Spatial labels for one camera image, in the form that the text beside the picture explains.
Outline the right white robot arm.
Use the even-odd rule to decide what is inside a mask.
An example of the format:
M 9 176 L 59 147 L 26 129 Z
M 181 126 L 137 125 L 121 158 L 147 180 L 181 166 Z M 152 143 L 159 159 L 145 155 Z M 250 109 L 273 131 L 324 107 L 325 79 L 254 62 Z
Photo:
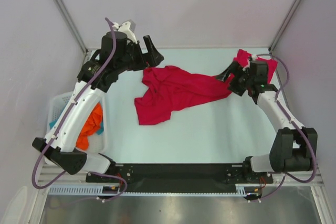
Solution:
M 254 183 L 261 173 L 283 173 L 297 182 L 313 181 L 317 172 L 316 149 L 318 134 L 305 127 L 280 99 L 280 89 L 268 83 L 268 64 L 248 59 L 243 67 L 234 60 L 216 79 L 228 83 L 228 89 L 242 96 L 245 92 L 266 114 L 276 136 L 270 152 L 246 158 L 248 166 L 242 169 L 243 179 Z

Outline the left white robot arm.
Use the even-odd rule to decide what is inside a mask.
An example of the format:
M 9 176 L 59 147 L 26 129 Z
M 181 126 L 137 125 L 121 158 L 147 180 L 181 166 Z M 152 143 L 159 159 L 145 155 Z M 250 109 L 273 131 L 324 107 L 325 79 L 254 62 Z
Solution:
M 37 137 L 32 146 L 68 174 L 94 172 L 105 182 L 115 178 L 112 160 L 98 152 L 87 153 L 76 146 L 78 136 L 94 107 L 103 100 L 111 85 L 125 71 L 158 66 L 164 59 L 149 35 L 143 37 L 147 51 L 132 42 L 125 32 L 108 32 L 101 48 L 82 67 L 72 97 L 45 137 Z

